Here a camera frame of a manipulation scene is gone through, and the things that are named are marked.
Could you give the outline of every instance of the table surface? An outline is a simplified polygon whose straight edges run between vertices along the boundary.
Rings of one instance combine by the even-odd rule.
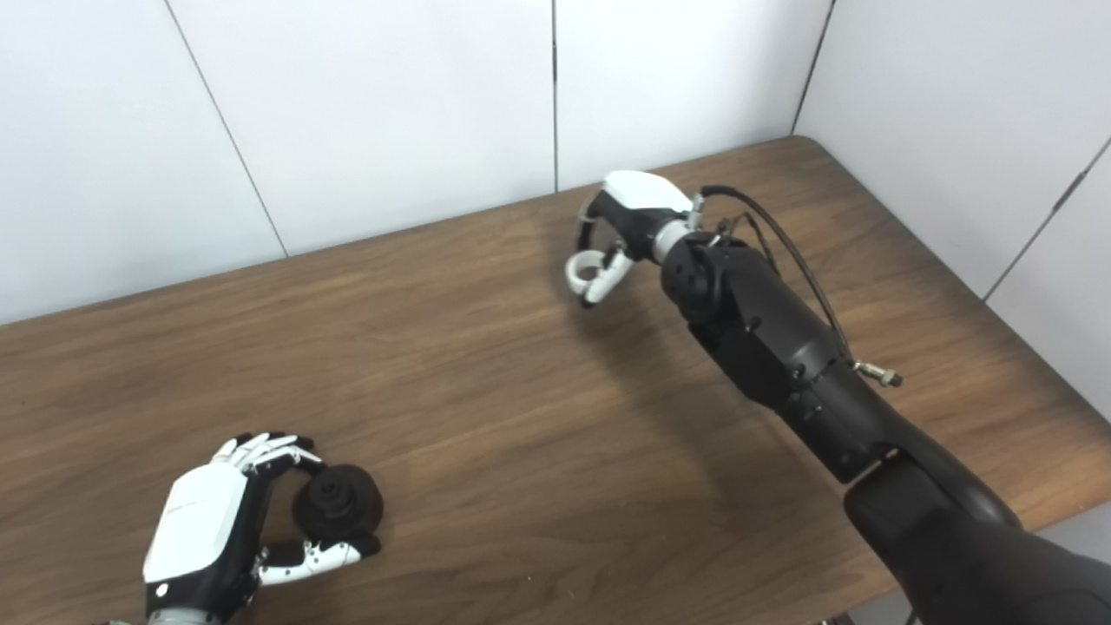
[[[1111,500],[1111,426],[818,144],[660,172],[762,201],[855,354],[907,377],[889,401],[1029,527]],[[170,484],[268,430],[374,475],[384,550],[263,589],[244,623],[784,624],[893,587],[843,487],[700,352],[654,265],[578,306],[561,272],[589,192],[0,329],[0,621],[141,622]]]

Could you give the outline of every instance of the black pulley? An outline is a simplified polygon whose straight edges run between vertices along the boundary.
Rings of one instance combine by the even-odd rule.
[[[293,522],[321,541],[369,537],[382,522],[382,494],[370,474],[354,465],[318,473],[293,501]]]

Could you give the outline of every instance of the robotic hand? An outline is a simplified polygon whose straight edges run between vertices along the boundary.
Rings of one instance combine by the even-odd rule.
[[[382,498],[364,471],[327,467],[312,441],[244,434],[173,483],[143,564],[150,624],[220,625],[260,586],[283,584],[377,554]],[[291,468],[310,482],[293,520],[306,541],[260,547],[273,482]]]
[[[735,220],[717,232],[700,229],[703,198],[713,195],[740,200],[763,218],[828,324],[780,278],[758,228],[763,253],[732,236]],[[604,253],[589,249],[599,218],[618,234]],[[881,386],[901,379],[853,360],[813,272],[752,198],[710,185],[688,200],[658,175],[611,173],[580,213],[568,284],[590,308],[642,259],[660,265],[663,292],[722,373],[850,485],[849,521],[923,624],[1111,623],[1111,567],[1023,532],[995,493],[874,392],[865,377]],[[582,269],[595,274],[584,278]]]

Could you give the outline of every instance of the black cable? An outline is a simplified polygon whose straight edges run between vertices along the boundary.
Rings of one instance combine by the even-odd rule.
[[[822,306],[822,311],[825,312],[825,319],[829,321],[830,327],[833,329],[833,332],[838,336],[838,341],[841,343],[841,351],[843,352],[844,357],[855,363],[857,361],[852,357],[852,351],[849,350],[849,340],[844,336],[844,330],[841,329],[841,323],[837,321],[837,315],[833,312],[833,306],[830,305],[829,299],[825,296],[825,291],[823,291],[821,284],[818,283],[818,276],[814,275],[810,265],[807,264],[807,259],[802,256],[802,252],[800,252],[799,248],[795,246],[791,236],[787,235],[783,228],[780,226],[780,224],[772,218],[764,206],[760,205],[757,200],[727,184],[709,184],[702,187],[700,193],[702,193],[703,198],[729,195],[733,199],[741,200],[757,214],[759,214],[765,223],[768,223],[768,226],[771,228],[772,232],[775,232],[780,242],[782,242],[783,246],[787,248],[787,251],[790,252],[795,264],[799,265],[799,270],[802,271],[802,276],[805,278],[807,283],[810,284],[810,290],[814,291],[814,296],[818,298],[818,303]]]
[[[768,264],[771,264],[771,270],[774,271],[777,275],[780,275],[781,273],[779,272],[779,266],[775,264],[775,256],[771,253],[771,245],[768,244],[768,239],[764,238],[763,230],[760,229],[760,223],[758,223],[757,220],[752,218],[752,213],[748,211],[744,211],[744,218],[749,221],[749,225],[755,230],[757,239],[760,241],[760,246],[764,251]]]

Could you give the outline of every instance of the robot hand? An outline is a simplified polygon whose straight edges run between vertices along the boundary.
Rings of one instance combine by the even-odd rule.
[[[377,554],[382,498],[362,470],[327,467],[312,441],[244,434],[173,483],[143,563],[149,623],[220,625],[259,586],[304,579]],[[293,504],[306,535],[260,547],[273,481],[291,468],[312,480]]]
[[[590,246],[599,218],[618,233],[604,252]],[[583,308],[591,308],[638,260],[663,262],[671,245],[697,230],[700,219],[701,198],[688,198],[668,179],[644,171],[610,173],[579,213],[577,251],[564,265],[568,285]],[[593,271],[593,275],[583,278],[582,271]]]

